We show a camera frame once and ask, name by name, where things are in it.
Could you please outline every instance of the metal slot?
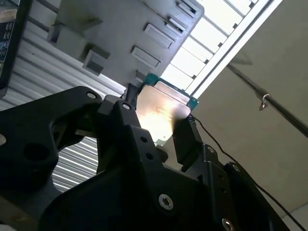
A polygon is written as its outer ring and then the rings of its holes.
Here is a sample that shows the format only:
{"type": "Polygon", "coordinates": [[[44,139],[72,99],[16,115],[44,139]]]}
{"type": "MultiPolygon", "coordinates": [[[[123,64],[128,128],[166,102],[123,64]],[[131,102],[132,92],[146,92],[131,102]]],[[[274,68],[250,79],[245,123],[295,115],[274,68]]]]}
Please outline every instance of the metal slot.
{"type": "Polygon", "coordinates": [[[145,28],[144,32],[153,38],[156,42],[158,42],[161,46],[164,48],[170,48],[172,44],[174,44],[174,40],[171,39],[169,36],[167,36],[165,33],[157,29],[152,24],[148,24],[148,26],[145,28]]]}
{"type": "Polygon", "coordinates": [[[151,68],[156,68],[160,61],[138,47],[134,47],[132,56],[151,68]]]}
{"type": "Polygon", "coordinates": [[[192,8],[190,5],[188,5],[186,2],[181,2],[178,4],[178,7],[183,10],[185,13],[188,14],[188,16],[194,18],[196,14],[196,10],[192,8]]]}

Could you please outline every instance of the screw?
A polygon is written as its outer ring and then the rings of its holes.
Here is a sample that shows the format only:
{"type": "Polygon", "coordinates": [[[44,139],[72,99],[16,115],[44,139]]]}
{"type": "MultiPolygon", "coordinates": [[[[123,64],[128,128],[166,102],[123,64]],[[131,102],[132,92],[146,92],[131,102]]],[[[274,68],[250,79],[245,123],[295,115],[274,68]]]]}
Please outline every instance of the screw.
{"type": "Polygon", "coordinates": [[[211,153],[215,153],[215,150],[214,150],[211,146],[208,146],[207,149],[208,149],[211,153]]]}
{"type": "Polygon", "coordinates": [[[158,202],[160,206],[165,210],[172,210],[173,209],[173,201],[172,199],[166,194],[160,194],[158,197],[158,202]]]}
{"type": "Polygon", "coordinates": [[[235,231],[234,226],[228,219],[223,218],[221,222],[226,231],[235,231]]]}
{"type": "Polygon", "coordinates": [[[88,92],[88,93],[87,93],[87,96],[90,97],[91,99],[96,99],[96,95],[94,95],[94,94],[91,93],[91,92],[88,92]]]}
{"type": "Polygon", "coordinates": [[[2,134],[0,134],[0,146],[4,145],[6,143],[6,138],[2,134]]]}
{"type": "Polygon", "coordinates": [[[130,109],[130,106],[129,106],[128,104],[126,104],[126,103],[122,104],[122,106],[123,106],[125,109],[127,109],[127,110],[130,109]]]}
{"type": "Polygon", "coordinates": [[[239,167],[237,167],[236,165],[232,165],[232,166],[233,166],[233,168],[235,169],[235,171],[240,172],[239,167]]]}

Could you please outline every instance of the black metal bracket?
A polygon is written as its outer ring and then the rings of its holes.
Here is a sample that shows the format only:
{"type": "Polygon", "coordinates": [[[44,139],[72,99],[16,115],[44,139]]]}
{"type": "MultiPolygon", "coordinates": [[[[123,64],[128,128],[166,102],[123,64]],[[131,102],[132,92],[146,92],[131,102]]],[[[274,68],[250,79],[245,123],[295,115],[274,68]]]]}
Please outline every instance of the black metal bracket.
{"type": "Polygon", "coordinates": [[[258,218],[263,231],[288,230],[189,118],[173,135],[182,171],[162,163],[133,105],[85,87],[0,112],[0,134],[0,220],[17,230],[128,230],[142,221],[148,230],[244,231],[258,218]],[[97,139],[97,175],[61,194],[50,178],[58,152],[86,135],[97,139]]]}

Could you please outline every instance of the wire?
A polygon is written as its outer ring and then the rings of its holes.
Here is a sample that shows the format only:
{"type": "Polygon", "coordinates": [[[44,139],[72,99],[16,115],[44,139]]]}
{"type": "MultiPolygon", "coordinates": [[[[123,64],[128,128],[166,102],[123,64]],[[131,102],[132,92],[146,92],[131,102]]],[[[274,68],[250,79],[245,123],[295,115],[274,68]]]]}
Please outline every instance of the wire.
{"type": "MultiPolygon", "coordinates": [[[[227,152],[225,152],[220,143],[218,143],[218,141],[211,135],[211,133],[209,133],[208,130],[206,130],[206,128],[203,126],[202,122],[197,119],[196,117],[192,116],[192,118],[196,121],[198,121],[198,123],[200,124],[200,126],[202,127],[202,129],[210,136],[210,138],[217,144],[218,148],[220,149],[220,151],[225,154],[228,158],[230,158],[234,163],[236,163],[238,166],[240,166],[242,169],[243,166],[236,160],[234,159],[230,154],[228,154],[227,152]]],[[[291,215],[291,213],[288,212],[288,210],[286,210],[285,207],[283,207],[282,204],[279,203],[279,201],[277,201],[269,192],[267,192],[265,189],[263,189],[260,185],[258,185],[255,180],[247,173],[249,179],[253,182],[253,184],[259,188],[262,192],[264,192],[273,202],[275,202],[285,213],[286,215],[302,230],[302,231],[306,231],[306,229],[291,215]]]]}

